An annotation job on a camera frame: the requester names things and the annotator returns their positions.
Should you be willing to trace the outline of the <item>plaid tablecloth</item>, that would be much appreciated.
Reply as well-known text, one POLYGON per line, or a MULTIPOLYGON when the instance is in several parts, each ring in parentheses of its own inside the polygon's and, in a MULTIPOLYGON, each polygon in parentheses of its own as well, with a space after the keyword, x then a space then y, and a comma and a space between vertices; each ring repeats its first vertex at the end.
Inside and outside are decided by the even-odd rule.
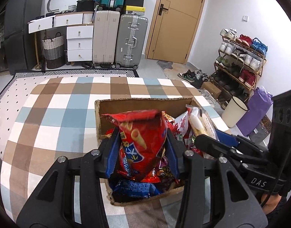
POLYGON ((61 77, 38 84, 24 103, 0 155, 5 212, 16 220, 28 197, 60 156, 81 157, 98 147, 95 102, 121 98, 194 97, 221 131, 229 128, 209 102, 182 80, 138 77, 61 77))

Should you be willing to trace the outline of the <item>white desk with drawers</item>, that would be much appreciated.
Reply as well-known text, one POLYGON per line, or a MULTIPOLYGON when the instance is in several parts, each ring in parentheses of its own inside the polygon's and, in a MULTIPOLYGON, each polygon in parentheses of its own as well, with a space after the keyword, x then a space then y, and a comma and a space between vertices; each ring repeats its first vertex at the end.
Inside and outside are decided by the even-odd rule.
POLYGON ((73 12, 44 17, 28 22, 28 33, 48 30, 56 27, 90 24, 94 12, 73 12))

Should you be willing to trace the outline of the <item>small brown cardboard box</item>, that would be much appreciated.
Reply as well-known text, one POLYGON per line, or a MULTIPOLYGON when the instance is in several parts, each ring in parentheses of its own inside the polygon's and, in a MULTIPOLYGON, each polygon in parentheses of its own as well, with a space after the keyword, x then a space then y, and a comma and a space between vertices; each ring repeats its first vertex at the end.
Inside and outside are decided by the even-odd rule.
POLYGON ((204 82, 201 89, 207 90, 214 99, 218 99, 221 94, 221 90, 209 81, 204 82))

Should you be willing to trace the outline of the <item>blue Oreo cookie pack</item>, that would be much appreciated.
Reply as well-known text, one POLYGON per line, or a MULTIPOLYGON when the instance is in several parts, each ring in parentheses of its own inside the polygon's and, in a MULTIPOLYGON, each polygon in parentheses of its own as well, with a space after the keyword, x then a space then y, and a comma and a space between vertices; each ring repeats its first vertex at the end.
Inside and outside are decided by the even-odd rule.
POLYGON ((153 183, 131 180, 120 180, 112 188, 114 199, 121 202, 148 199, 160 194, 163 194, 163 190, 157 188, 153 183))

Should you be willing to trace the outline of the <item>black refrigerator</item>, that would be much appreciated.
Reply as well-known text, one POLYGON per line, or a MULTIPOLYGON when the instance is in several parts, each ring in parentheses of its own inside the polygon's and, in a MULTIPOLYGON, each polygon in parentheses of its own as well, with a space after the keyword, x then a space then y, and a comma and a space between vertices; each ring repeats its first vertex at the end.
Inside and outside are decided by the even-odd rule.
POLYGON ((34 35, 28 23, 41 15, 43 0, 9 0, 4 21, 4 46, 9 72, 30 70, 36 64, 34 35))

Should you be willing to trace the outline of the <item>clear bread pack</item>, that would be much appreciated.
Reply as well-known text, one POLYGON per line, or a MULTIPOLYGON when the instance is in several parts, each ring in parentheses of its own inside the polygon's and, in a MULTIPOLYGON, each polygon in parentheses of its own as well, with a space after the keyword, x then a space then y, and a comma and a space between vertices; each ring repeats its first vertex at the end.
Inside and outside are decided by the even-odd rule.
POLYGON ((219 140, 215 127, 208 113, 199 107, 186 105, 188 111, 188 121, 193 130, 194 135, 207 135, 212 139, 219 140))

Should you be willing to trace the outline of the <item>shoes on floor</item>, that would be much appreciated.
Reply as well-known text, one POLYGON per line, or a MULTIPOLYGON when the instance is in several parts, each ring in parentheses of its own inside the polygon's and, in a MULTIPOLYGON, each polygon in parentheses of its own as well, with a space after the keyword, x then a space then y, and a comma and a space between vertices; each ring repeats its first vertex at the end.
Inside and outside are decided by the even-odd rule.
POLYGON ((203 83, 209 81, 209 76, 203 73, 202 70, 187 70, 185 73, 178 73, 178 77, 186 80, 196 89, 200 89, 203 83))

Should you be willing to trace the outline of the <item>purple snack bag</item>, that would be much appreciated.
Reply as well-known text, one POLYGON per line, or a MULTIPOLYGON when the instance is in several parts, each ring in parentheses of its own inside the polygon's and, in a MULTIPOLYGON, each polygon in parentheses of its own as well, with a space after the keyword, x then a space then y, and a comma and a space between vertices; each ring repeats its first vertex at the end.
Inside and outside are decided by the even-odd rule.
POLYGON ((180 186, 180 180, 176 179, 174 174, 171 172, 165 148, 162 151, 161 159, 157 165, 156 175, 160 179, 159 188, 161 188, 163 191, 174 189, 180 186))

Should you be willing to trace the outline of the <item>cream waste bin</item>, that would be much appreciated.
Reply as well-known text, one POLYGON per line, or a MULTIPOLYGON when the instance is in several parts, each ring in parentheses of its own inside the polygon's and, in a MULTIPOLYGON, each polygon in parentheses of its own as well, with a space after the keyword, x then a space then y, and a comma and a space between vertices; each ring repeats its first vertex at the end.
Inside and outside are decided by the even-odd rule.
POLYGON ((248 111, 248 106, 241 99, 232 96, 221 118, 229 128, 232 128, 248 111))

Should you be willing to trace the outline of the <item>beige suitcase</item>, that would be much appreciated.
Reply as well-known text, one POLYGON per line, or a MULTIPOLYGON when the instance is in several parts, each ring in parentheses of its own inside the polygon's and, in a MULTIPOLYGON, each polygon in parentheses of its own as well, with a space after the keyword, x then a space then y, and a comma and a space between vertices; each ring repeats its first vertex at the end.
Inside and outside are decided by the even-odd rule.
POLYGON ((117 11, 97 11, 93 30, 94 64, 112 64, 116 50, 120 13, 117 11))

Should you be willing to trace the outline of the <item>white drawer cabinet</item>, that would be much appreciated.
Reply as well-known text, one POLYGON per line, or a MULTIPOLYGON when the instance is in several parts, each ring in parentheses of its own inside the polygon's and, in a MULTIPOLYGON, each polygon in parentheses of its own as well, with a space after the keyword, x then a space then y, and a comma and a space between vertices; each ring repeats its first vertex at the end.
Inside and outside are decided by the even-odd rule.
POLYGON ((93 25, 68 26, 66 29, 69 62, 92 61, 93 25))

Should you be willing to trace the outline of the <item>silver aluminium suitcase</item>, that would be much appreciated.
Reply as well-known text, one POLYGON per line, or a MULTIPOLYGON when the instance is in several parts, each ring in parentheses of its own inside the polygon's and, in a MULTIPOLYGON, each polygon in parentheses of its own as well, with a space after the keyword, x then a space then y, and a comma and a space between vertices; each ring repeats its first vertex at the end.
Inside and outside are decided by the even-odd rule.
POLYGON ((148 19, 139 15, 123 14, 120 17, 116 53, 116 68, 128 67, 136 70, 139 66, 148 19))

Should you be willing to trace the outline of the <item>stacked shoe boxes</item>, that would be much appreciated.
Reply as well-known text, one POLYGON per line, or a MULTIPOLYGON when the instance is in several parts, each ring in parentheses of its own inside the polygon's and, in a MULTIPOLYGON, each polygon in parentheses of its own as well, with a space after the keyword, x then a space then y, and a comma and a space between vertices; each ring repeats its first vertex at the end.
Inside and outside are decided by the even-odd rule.
POLYGON ((145 15, 144 0, 124 0, 122 14, 145 15))

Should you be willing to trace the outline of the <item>white red snack bag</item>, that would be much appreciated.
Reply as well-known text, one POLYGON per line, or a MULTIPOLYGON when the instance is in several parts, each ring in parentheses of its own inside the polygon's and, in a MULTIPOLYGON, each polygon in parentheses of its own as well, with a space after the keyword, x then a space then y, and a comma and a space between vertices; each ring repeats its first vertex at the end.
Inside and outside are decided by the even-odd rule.
POLYGON ((175 138, 183 142, 187 148, 193 146, 194 133, 188 120, 188 111, 175 118, 175 138))

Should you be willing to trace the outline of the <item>red corn chips bag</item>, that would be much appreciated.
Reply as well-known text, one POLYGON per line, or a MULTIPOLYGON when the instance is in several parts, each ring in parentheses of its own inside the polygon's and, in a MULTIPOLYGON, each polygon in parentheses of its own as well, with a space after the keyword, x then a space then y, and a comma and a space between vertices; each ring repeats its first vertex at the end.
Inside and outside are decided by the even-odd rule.
POLYGON ((119 128, 117 174, 136 182, 159 183, 155 169, 167 137, 166 118, 158 110, 137 110, 102 117, 119 128))

